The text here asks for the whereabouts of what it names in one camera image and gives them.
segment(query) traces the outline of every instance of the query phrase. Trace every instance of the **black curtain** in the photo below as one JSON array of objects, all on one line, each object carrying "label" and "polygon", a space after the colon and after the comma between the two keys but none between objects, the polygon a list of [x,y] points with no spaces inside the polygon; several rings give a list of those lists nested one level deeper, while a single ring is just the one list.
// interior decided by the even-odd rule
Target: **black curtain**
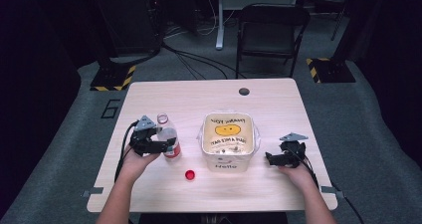
[{"label": "black curtain", "polygon": [[1,219],[53,140],[81,78],[37,0],[0,0],[0,9]]},{"label": "black curtain", "polygon": [[104,16],[96,0],[37,0],[75,66],[116,57]]},{"label": "black curtain", "polygon": [[333,54],[352,60],[371,84],[401,148],[422,166],[422,0],[354,0]]}]

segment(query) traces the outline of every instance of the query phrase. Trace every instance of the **human arm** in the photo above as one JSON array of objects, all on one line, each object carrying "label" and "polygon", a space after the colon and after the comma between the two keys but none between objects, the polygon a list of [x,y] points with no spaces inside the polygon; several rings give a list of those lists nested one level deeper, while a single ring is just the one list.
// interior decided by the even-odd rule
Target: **human arm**
[{"label": "human arm", "polygon": [[279,166],[279,170],[286,174],[292,183],[303,194],[305,200],[305,214],[307,224],[336,223],[325,204],[307,168],[301,163],[296,168]]},{"label": "human arm", "polygon": [[159,156],[150,154],[139,156],[132,149],[126,149],[123,166],[97,223],[127,223],[129,217],[130,195],[134,182],[143,173],[146,166]]}]

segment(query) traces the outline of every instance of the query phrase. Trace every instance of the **forearm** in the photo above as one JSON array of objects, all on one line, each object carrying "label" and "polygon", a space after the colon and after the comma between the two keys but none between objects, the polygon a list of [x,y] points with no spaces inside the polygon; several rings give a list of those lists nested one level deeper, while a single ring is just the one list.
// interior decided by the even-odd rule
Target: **forearm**
[{"label": "forearm", "polygon": [[304,189],[303,194],[305,198],[307,224],[336,223],[319,190],[315,186],[309,186],[307,189]]},{"label": "forearm", "polygon": [[118,178],[97,223],[127,223],[133,182]]}]

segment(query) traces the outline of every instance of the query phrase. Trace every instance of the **bottle cap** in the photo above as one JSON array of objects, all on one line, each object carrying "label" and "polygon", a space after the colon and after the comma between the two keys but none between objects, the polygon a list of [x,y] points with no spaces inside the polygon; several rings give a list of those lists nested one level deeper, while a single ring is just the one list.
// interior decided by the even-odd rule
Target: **bottle cap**
[{"label": "bottle cap", "polygon": [[193,179],[195,178],[195,172],[194,172],[193,170],[187,170],[187,171],[185,172],[185,177],[186,177],[186,179],[188,179],[189,181],[190,181],[190,180],[193,180]]},{"label": "bottle cap", "polygon": [[159,124],[167,123],[168,122],[167,113],[165,113],[165,112],[159,113],[158,116],[157,116],[157,121],[158,121]]}]

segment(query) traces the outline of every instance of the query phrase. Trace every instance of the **plastic bottle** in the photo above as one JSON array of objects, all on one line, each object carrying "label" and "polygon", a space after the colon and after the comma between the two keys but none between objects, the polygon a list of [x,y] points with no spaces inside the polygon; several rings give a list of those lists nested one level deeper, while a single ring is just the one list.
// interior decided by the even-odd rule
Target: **plastic bottle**
[{"label": "plastic bottle", "polygon": [[168,159],[174,160],[176,157],[180,156],[180,143],[177,137],[176,127],[173,122],[168,118],[167,114],[162,112],[157,116],[157,128],[158,134],[157,138],[159,141],[168,141],[169,139],[175,137],[176,141],[172,146],[169,146],[167,151],[164,152],[164,156]]}]

